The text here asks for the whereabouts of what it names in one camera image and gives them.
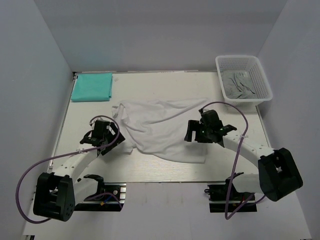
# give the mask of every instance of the teal towel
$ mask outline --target teal towel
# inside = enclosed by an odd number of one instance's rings
[[[109,101],[112,90],[112,73],[79,74],[71,95],[72,102]]]

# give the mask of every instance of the purple cable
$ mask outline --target purple cable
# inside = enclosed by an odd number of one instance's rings
[[[206,104],[204,107],[201,108],[201,110],[203,111],[203,109],[209,105],[212,105],[212,104],[225,104],[225,105],[228,105],[230,107],[233,107],[234,109],[236,109],[243,117],[244,121],[245,121],[245,130],[243,131],[243,134],[240,138],[240,141],[239,141],[239,144],[238,144],[238,147],[237,147],[237,150],[236,150],[236,154],[235,154],[235,158],[234,158],[234,163],[233,163],[233,167],[232,167],[232,171],[231,171],[231,176],[230,176],[230,182],[229,182],[229,185],[228,185],[228,190],[226,192],[226,199],[225,199],[225,208],[224,208],[224,217],[226,220],[229,220],[240,208],[243,207],[243,205],[245,205],[255,194],[251,194],[246,200],[244,200],[229,216],[228,216],[228,207],[229,207],[229,199],[230,199],[230,194],[231,194],[231,187],[232,187],[232,182],[234,180],[234,177],[235,177],[235,172],[236,172],[236,166],[237,166],[237,162],[238,162],[238,158],[239,158],[239,155],[240,155],[240,150],[241,150],[241,145],[244,141],[244,136],[246,135],[247,131],[248,131],[248,128],[249,128],[249,123],[248,123],[248,120],[245,116],[245,114],[239,109],[237,108],[236,106],[230,104],[230,103],[227,103],[227,102],[224,102],[224,101],[213,101],[213,102],[210,102],[208,104]]]
[[[87,197],[85,199],[85,201],[95,200],[96,198],[101,197],[101,196],[105,196],[105,195],[109,195],[109,196],[113,197],[114,200],[119,204],[120,208],[122,209],[122,205],[121,205],[120,201],[118,200],[118,198],[110,192],[104,192],[104,193],[100,193],[100,194],[92,196],[92,197]]]
[[[35,164],[33,164],[32,166],[30,166],[23,174],[22,176],[20,177],[19,181],[18,181],[18,184],[16,185],[16,189],[15,189],[15,203],[16,203],[16,206],[18,208],[18,211],[19,213],[21,214],[21,216],[29,223],[32,223],[32,224],[42,224],[42,223],[45,223],[47,221],[49,221],[51,218],[47,218],[47,219],[44,219],[44,220],[41,220],[41,221],[34,221],[32,219],[30,219],[25,213],[24,211],[22,210],[21,208],[21,205],[20,205],[20,200],[19,200],[19,191],[20,191],[20,187],[21,187],[21,183],[22,181],[24,180],[25,176],[36,166],[42,164],[42,163],[45,163],[45,162],[48,162],[50,160],[54,160],[54,159],[59,159],[59,158],[64,158],[64,157],[68,157],[68,156],[73,156],[73,155],[78,155],[80,153],[87,153],[87,152],[90,152],[90,151],[94,151],[94,150],[99,150],[99,149],[103,149],[103,148],[106,148],[106,147],[109,147],[111,146],[112,144],[114,144],[114,142],[118,139],[119,135],[120,135],[120,127],[118,125],[118,123],[111,117],[109,116],[105,116],[105,115],[98,115],[98,116],[95,116],[94,118],[92,118],[90,120],[90,122],[92,122],[94,119],[96,118],[100,118],[100,117],[104,117],[104,118],[107,118],[109,120],[111,120],[112,122],[114,122],[114,124],[116,125],[117,129],[118,129],[118,132],[114,138],[114,140],[106,145],[102,145],[102,146],[97,146],[97,147],[92,147],[92,148],[88,148],[88,149],[85,149],[85,150],[82,150],[81,152],[79,151],[74,151],[74,152],[70,152],[70,153],[65,153],[65,154],[62,154],[62,155],[58,155],[58,156],[52,156],[52,157],[48,157],[46,159],[43,159],[41,161],[38,161],[36,162]]]
[[[259,204],[263,199],[265,199],[266,195],[263,195],[258,201],[255,201],[253,203],[249,203],[247,206],[253,206],[256,204]]]

